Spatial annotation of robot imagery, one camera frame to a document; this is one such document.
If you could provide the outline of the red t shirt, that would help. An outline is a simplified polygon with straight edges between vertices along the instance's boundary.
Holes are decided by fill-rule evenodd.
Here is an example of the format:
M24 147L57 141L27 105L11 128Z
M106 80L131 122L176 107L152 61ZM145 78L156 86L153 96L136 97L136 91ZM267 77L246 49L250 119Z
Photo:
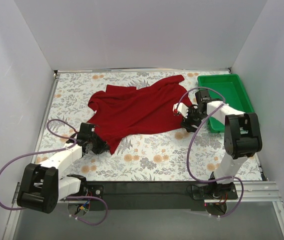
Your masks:
M174 115L173 106L181 101L190 106L187 90L180 85L184 76L163 78L151 86L107 85L105 91L94 93L88 107L94 115L88 123L107 143L113 154L122 138L136 134L159 134L181 128L182 116Z

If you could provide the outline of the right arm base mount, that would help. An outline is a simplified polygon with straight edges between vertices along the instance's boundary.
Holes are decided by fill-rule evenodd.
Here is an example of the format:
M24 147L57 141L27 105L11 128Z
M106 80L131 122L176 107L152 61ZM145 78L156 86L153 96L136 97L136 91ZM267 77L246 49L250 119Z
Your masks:
M227 212L227 200L238 198L234 183L198 183L186 187L187 193L195 201L204 202L205 210L215 216L223 216Z

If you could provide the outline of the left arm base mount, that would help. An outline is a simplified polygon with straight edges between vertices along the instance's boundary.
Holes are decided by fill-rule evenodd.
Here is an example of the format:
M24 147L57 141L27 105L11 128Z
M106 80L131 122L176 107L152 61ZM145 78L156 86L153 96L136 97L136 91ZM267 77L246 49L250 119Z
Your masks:
M77 198L69 201L67 206L69 213L77 217L83 217L86 213L92 210L93 202L99 203L100 201L96 199L87 199L80 196L97 197L99 199L102 199L103 194L104 194L103 185L87 184L82 191L71 195L71 197L77 197Z

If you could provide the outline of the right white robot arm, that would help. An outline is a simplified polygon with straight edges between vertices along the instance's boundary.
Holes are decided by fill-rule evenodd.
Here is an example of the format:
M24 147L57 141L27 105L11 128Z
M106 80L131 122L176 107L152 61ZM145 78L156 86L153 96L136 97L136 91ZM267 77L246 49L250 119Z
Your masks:
M209 195L219 199L233 190L235 176L243 163L262 149L258 116L230 107L222 95L212 98L208 87L195 90L196 104L187 106L179 101L173 106L173 112L182 116L182 127L195 136L209 118L224 125L224 157L210 179L202 181Z

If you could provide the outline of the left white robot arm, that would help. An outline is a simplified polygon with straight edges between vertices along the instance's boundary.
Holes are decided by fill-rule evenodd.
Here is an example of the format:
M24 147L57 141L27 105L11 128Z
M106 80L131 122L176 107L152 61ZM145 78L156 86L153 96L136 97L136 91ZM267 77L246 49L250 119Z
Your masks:
M68 167L98 144L105 146L105 142L96 135L95 126L83 122L79 132L66 142L64 150L39 164L28 164L17 196L18 206L49 214L55 209L58 201L63 199L101 199L103 190L96 185L89 186L84 176L63 175Z

